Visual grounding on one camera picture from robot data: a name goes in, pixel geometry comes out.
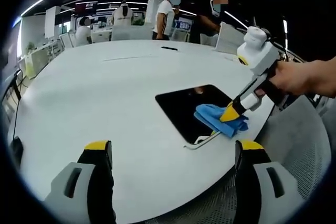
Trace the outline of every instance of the microfiber cloth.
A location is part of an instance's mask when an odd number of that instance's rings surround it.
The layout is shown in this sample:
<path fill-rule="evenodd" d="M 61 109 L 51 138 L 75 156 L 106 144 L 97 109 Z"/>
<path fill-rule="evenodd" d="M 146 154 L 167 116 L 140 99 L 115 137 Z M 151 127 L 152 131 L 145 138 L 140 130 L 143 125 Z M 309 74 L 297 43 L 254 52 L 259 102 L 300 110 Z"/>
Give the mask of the microfiber cloth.
<path fill-rule="evenodd" d="M 194 116 L 212 130 L 220 131 L 228 137 L 233 137 L 238 130 L 248 130 L 247 123 L 245 122 L 248 118 L 244 115 L 236 120 L 222 123 L 219 118 L 221 118 L 225 109 L 213 104 L 202 104 L 196 107 Z"/>

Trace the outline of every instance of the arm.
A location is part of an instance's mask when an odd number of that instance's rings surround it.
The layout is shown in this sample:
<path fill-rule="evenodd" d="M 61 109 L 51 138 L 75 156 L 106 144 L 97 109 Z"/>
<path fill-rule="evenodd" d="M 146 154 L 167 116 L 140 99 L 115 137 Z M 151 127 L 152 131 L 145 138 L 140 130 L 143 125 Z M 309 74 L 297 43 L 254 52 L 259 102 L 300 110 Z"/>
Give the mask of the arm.
<path fill-rule="evenodd" d="M 92 44 L 92 39 L 91 39 L 91 29 L 90 29 L 90 28 L 88 28 L 88 30 L 87 30 L 87 37 L 86 37 L 86 40 L 87 40 L 90 44 Z"/>
<path fill-rule="evenodd" d="M 158 13 L 158 19 L 156 21 L 156 26 L 157 26 L 157 39 L 162 39 L 163 37 L 163 24 L 164 24 L 164 19 L 166 15 L 164 13 Z"/>
<path fill-rule="evenodd" d="M 200 15 L 200 20 L 207 27 L 211 28 L 212 30 L 215 30 L 216 32 L 219 32 L 221 27 L 219 25 L 213 23 L 208 17 Z"/>
<path fill-rule="evenodd" d="M 175 15 L 178 15 L 180 13 L 180 6 L 179 5 L 174 10 L 174 13 L 175 13 Z"/>
<path fill-rule="evenodd" d="M 92 44 L 91 36 L 86 38 L 90 44 Z"/>
<path fill-rule="evenodd" d="M 111 22 L 112 22 L 113 25 L 114 25 L 114 13 L 115 13 L 115 11 L 113 12 L 112 18 L 111 18 Z"/>
<path fill-rule="evenodd" d="M 279 62 L 270 81 L 278 88 L 296 95 L 314 92 L 336 97 L 336 57 L 329 61 Z"/>
<path fill-rule="evenodd" d="M 131 12 L 132 12 L 131 23 L 133 24 L 133 20 L 134 20 L 134 13 L 133 13 L 133 11 L 132 11 L 132 10 L 131 10 Z"/>

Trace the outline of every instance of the black handle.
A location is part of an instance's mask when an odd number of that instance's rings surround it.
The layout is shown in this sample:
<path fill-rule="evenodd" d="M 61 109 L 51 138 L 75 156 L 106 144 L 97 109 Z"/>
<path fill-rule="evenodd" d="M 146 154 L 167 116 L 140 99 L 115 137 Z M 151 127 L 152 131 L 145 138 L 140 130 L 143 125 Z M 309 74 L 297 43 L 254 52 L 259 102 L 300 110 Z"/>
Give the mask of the black handle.
<path fill-rule="evenodd" d="M 279 105 L 285 97 L 285 94 L 269 80 L 264 81 L 259 88 L 266 93 L 275 105 Z"/>

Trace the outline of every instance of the white table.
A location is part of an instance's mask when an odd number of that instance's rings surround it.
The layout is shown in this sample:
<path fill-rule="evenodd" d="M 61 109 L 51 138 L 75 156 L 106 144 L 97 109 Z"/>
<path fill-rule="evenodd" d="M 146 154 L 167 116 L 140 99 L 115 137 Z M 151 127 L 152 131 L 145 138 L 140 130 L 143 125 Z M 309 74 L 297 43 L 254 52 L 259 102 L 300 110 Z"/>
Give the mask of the white table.
<path fill-rule="evenodd" d="M 93 43 L 109 41 L 112 33 L 112 27 L 99 28 L 91 31 L 91 38 Z"/>
<path fill-rule="evenodd" d="M 234 58 L 208 46 L 151 40 L 64 51 L 20 101 L 16 135 L 24 145 L 24 180 L 43 200 L 53 178 L 77 161 L 85 145 L 111 140 L 119 224 L 150 219 L 189 202 L 229 171 L 235 139 L 255 139 L 273 103 L 265 97 L 258 110 L 246 113 L 247 132 L 232 140 L 219 135 L 191 151 L 155 96 L 213 84 L 233 98 L 252 77 L 247 67 L 228 60 Z"/>

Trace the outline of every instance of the tablet screen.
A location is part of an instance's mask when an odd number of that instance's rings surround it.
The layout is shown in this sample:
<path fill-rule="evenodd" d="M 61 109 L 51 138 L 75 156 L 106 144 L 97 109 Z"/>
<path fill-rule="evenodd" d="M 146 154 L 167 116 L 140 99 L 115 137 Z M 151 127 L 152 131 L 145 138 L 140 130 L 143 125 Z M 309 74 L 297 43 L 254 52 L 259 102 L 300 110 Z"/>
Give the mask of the tablet screen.
<path fill-rule="evenodd" d="M 196 107 L 201 104 L 226 107 L 231 102 L 230 97 L 213 85 L 159 94 L 155 99 L 178 132 L 190 144 L 195 144 L 200 136 L 207 137 L 212 133 L 208 126 L 194 117 Z"/>

